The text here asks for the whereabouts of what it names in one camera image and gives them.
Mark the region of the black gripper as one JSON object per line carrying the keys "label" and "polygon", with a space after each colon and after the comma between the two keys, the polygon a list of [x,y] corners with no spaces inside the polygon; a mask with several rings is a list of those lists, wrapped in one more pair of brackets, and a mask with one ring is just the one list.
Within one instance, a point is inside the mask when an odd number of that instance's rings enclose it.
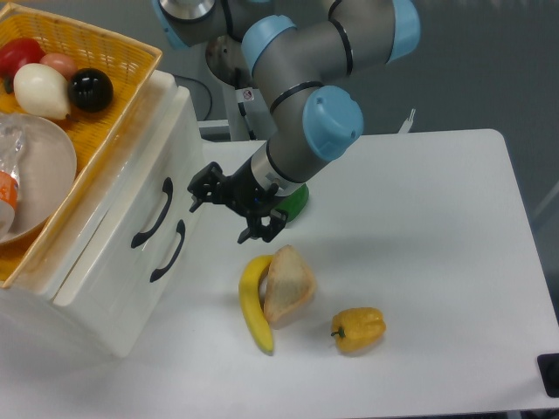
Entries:
{"label": "black gripper", "polygon": [[[204,203],[222,204],[236,214],[246,217],[247,227],[239,234],[238,244],[248,239],[262,239],[270,243],[284,230],[287,213],[274,209],[280,198],[268,187],[261,187],[254,177],[252,160],[247,160],[233,175],[225,176],[215,161],[195,174],[187,187],[191,193],[190,213]],[[269,224],[264,225],[264,216]]]}

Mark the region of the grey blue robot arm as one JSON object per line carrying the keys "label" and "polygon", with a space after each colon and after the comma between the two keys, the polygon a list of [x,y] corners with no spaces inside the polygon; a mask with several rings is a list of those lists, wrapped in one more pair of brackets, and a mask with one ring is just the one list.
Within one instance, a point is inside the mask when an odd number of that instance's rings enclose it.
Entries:
{"label": "grey blue robot arm", "polygon": [[412,53],[421,36],[411,1],[329,1],[327,20],[306,29],[275,14],[270,1],[152,6],[175,47],[238,41],[276,126],[234,174],[212,162],[188,187],[196,206],[224,205],[246,220],[240,241],[272,241],[287,222],[280,203],[362,135],[362,110],[336,80]]}

